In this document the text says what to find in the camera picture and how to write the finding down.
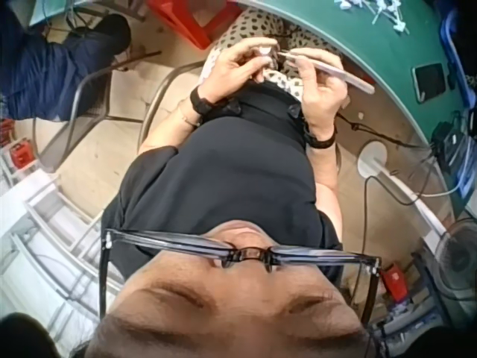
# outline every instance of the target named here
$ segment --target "black eyeglass frame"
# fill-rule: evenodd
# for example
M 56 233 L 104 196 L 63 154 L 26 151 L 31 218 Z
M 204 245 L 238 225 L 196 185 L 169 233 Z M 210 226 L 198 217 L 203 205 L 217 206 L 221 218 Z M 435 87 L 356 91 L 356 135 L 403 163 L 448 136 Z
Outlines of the black eyeglass frame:
M 99 318 L 106 314 L 107 269 L 110 252 L 114 242 L 124 242 L 145 248 L 167 250 L 220 260 L 223 268 L 245 260 L 258 260 L 265 264 L 267 271 L 271 266 L 308 265 L 343 266 L 346 264 L 364 265 L 369 268 L 370 285 L 367 300 L 361 316 L 361 323 L 369 322 L 376 299 L 381 271 L 381 258 L 354 254 L 337 250 L 321 250 L 300 246 L 272 246 L 263 248 L 237 249 L 228 242 L 216 242 L 201 236 L 181 233 L 162 233 L 153 231 L 133 231 L 107 229 L 101 236 L 101 256 L 99 260 Z

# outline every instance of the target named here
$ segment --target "black device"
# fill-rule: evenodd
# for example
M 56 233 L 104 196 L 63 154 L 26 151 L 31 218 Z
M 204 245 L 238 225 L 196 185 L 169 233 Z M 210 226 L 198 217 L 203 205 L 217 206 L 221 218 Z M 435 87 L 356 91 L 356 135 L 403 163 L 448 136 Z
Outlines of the black device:
M 201 116 L 205 116 L 211 110 L 213 110 L 215 106 L 209 101 L 207 101 L 205 98 L 201 98 L 199 96 L 198 89 L 199 86 L 195 87 L 191 92 L 192 108 L 194 108 L 194 111 L 199 113 Z
M 432 132 L 431 142 L 442 171 L 448 174 L 456 173 L 466 151 L 465 134 L 452 123 L 441 122 Z
M 441 63 L 412 69 L 417 101 L 424 103 L 446 92 L 446 78 Z

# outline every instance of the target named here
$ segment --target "polka dot fabric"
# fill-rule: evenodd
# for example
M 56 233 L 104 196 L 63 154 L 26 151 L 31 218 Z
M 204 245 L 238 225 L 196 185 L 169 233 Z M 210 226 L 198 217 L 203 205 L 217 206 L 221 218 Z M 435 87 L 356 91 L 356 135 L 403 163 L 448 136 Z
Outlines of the polka dot fabric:
M 221 38 L 218 39 L 212 48 L 200 74 L 200 83 L 209 77 L 218 55 L 224 49 L 232 47 L 247 37 L 276 37 L 279 41 L 285 38 L 287 48 L 322 48 L 334 54 L 341 55 L 335 47 L 312 34 L 310 31 L 304 30 L 297 25 L 289 25 L 288 29 L 285 30 L 286 27 L 285 21 L 278 16 L 249 7 L 237 18 Z M 266 81 L 275 83 L 301 101 L 303 82 L 294 67 L 285 64 L 280 71 L 266 69 L 264 71 L 264 77 Z

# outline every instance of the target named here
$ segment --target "white cable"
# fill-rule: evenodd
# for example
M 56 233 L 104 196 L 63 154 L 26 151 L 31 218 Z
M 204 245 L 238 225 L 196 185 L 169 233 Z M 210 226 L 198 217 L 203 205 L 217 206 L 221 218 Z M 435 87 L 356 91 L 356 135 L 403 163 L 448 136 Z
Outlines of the white cable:
M 439 198 L 441 196 L 446 196 L 449 194 L 453 194 L 454 192 L 457 192 L 458 189 L 461 187 L 461 185 L 464 183 L 465 176 L 467 173 L 467 165 L 469 164 L 469 158 L 470 158 L 470 147 L 472 146 L 472 138 L 468 136 L 467 140 L 467 151 L 465 154 L 465 160 L 464 160 L 464 170 L 462 170 L 462 175 L 461 178 L 459 179 L 459 182 L 455 186 L 454 189 L 449 190 L 448 192 L 439 192 L 437 194 L 422 194 L 421 197 L 423 198 Z

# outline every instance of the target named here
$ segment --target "black watch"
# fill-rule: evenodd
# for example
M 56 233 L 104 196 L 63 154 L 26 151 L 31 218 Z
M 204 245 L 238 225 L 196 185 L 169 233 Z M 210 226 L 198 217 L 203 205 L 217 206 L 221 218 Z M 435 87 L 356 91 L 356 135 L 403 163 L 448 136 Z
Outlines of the black watch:
M 192 108 L 194 108 L 194 111 L 199 113 L 201 116 L 205 116 L 212 109 L 214 109 L 215 106 L 205 98 L 199 97 L 198 89 L 199 86 L 195 87 L 191 92 Z
M 308 124 L 305 123 L 305 130 L 304 130 L 304 135 L 305 135 L 305 142 L 312 148 L 315 149 L 327 149 L 331 147 L 333 144 L 336 142 L 336 128 L 335 131 L 333 132 L 333 135 L 331 136 L 330 139 L 320 141 L 317 139 L 316 136 L 314 136 L 312 133 L 310 133 L 310 129 Z

